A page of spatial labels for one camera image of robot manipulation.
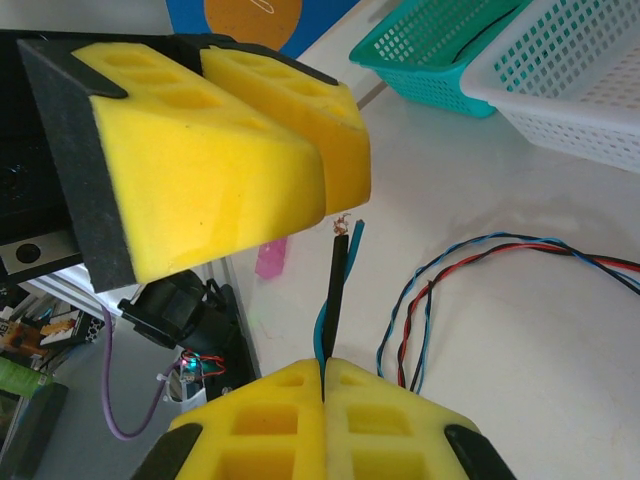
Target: basket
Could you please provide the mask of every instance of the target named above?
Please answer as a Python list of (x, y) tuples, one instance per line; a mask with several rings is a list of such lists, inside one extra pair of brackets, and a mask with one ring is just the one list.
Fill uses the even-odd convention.
[(460, 91), (469, 62), (530, 0), (405, 0), (351, 52), (403, 97), (474, 117), (495, 111)]
[(533, 144), (640, 172), (640, 0), (536, 0), (461, 85)]

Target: orange circle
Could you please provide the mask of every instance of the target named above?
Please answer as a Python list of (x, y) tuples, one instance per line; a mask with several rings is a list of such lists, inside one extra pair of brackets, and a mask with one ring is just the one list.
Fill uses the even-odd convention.
[(207, 23), (214, 33), (274, 50), (291, 38), (301, 12), (302, 0), (205, 0)]

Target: pink eraser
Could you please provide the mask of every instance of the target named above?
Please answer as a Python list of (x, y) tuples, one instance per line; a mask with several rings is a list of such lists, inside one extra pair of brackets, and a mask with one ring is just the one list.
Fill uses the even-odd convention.
[(287, 253), (287, 238), (265, 243), (258, 251), (256, 274), (260, 278), (269, 280), (277, 277), (284, 269), (284, 256)]

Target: green object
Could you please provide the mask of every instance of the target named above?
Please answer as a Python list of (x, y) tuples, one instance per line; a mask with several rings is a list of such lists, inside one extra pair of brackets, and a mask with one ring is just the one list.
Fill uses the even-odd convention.
[(53, 381), (50, 375), (0, 357), (0, 389), (9, 393), (31, 398), (38, 388)]
[(405, 0), (349, 55), (409, 100), (474, 117), (495, 108), (460, 90), (464, 69), (531, 0)]

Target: white plastic basket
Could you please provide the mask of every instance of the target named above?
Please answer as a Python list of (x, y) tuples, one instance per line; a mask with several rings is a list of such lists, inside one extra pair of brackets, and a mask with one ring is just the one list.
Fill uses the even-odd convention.
[(460, 86), (533, 144), (640, 172), (640, 0), (535, 0)]

